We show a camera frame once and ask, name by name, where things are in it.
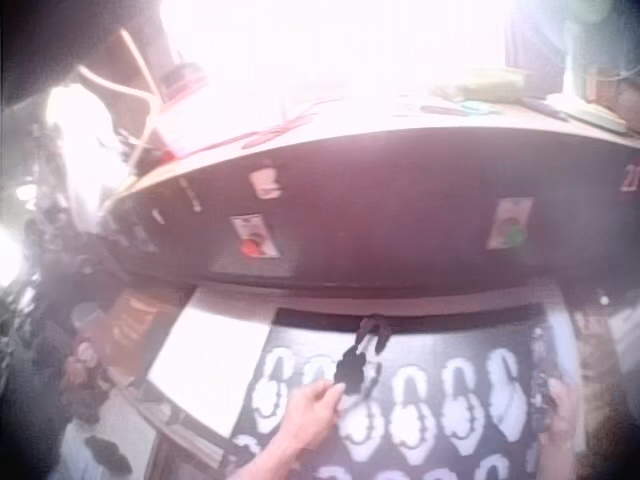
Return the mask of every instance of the label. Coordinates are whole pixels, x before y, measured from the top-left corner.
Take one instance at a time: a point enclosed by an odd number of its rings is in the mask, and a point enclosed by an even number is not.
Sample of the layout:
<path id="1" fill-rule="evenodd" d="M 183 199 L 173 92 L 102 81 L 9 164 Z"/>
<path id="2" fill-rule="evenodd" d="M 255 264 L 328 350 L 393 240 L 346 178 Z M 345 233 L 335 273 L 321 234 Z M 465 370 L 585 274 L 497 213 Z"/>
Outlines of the label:
<path id="1" fill-rule="evenodd" d="M 233 228 L 241 240 L 253 240 L 260 246 L 259 258 L 279 258 L 273 237 L 264 223 L 262 215 L 240 215 L 230 218 Z"/>
<path id="2" fill-rule="evenodd" d="M 624 180 L 622 181 L 622 185 L 620 185 L 620 191 L 637 191 L 638 183 L 640 182 L 640 166 L 631 163 L 625 167 L 624 172 Z"/>
<path id="3" fill-rule="evenodd" d="M 533 207 L 533 198 L 500 199 L 487 241 L 487 249 L 501 250 L 523 243 L 527 236 L 527 221 L 531 207 Z"/>
<path id="4" fill-rule="evenodd" d="M 268 167 L 251 172 L 249 180 L 253 185 L 258 198 L 269 200 L 278 198 L 282 195 L 282 190 L 277 182 L 278 171 L 275 168 Z"/>

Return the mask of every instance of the black panel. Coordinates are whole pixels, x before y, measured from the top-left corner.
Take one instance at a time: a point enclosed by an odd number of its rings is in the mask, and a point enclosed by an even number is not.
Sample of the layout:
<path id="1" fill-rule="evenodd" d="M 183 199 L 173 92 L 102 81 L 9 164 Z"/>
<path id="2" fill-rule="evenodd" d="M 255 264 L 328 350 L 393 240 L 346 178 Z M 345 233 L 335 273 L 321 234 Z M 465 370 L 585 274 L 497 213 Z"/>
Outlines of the black panel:
<path id="1" fill-rule="evenodd" d="M 183 175 L 120 201 L 159 248 L 114 246 L 132 270 L 196 282 L 284 287 L 461 289 L 515 285 L 585 265 L 629 264 L 640 241 L 636 192 L 623 193 L 636 149 L 536 130 L 388 131 L 282 147 Z M 280 198 L 260 200 L 249 174 L 277 169 Z M 486 244 L 498 200 L 533 197 L 528 240 Z M 151 210 L 162 212 L 159 225 Z M 260 213 L 281 258 L 240 251 L 229 220 Z"/>

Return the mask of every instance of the white paper sheet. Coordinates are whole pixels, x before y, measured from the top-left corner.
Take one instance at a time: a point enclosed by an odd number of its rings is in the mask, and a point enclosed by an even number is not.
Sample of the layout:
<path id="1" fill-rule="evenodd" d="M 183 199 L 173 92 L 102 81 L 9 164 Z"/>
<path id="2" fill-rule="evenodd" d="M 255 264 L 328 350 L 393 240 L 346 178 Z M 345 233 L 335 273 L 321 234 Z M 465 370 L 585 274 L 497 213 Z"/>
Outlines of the white paper sheet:
<path id="1" fill-rule="evenodd" d="M 217 308 L 215 296 L 198 290 L 147 378 L 191 416 L 231 437 L 273 313 L 241 300 Z"/>

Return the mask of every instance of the red button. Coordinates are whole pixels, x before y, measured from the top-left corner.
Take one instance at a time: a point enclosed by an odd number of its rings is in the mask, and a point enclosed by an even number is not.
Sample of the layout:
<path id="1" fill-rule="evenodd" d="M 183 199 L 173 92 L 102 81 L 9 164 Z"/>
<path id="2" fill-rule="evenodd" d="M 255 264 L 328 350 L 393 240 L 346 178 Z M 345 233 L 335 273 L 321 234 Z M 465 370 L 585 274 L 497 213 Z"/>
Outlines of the red button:
<path id="1" fill-rule="evenodd" d="M 262 257 L 264 254 L 262 252 L 262 247 L 260 246 L 261 242 L 255 238 L 246 238 L 242 240 L 242 246 L 240 250 L 247 257 L 258 258 Z"/>

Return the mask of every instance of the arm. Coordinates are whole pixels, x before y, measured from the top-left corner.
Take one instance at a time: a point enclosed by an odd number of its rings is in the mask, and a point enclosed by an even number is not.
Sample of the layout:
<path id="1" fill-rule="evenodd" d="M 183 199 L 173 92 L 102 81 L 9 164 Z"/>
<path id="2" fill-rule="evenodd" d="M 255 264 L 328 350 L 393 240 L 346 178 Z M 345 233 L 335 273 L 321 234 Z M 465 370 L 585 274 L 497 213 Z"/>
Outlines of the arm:
<path id="1" fill-rule="evenodd" d="M 304 449 L 316 448 L 336 422 L 344 385 L 320 380 L 294 392 L 280 431 L 267 448 L 231 480 L 283 480 Z"/>
<path id="2" fill-rule="evenodd" d="M 540 435 L 540 472 L 542 480 L 572 480 L 576 476 L 573 437 L 577 421 L 577 392 L 556 379 L 549 380 L 549 393 L 556 412 L 549 430 Z"/>

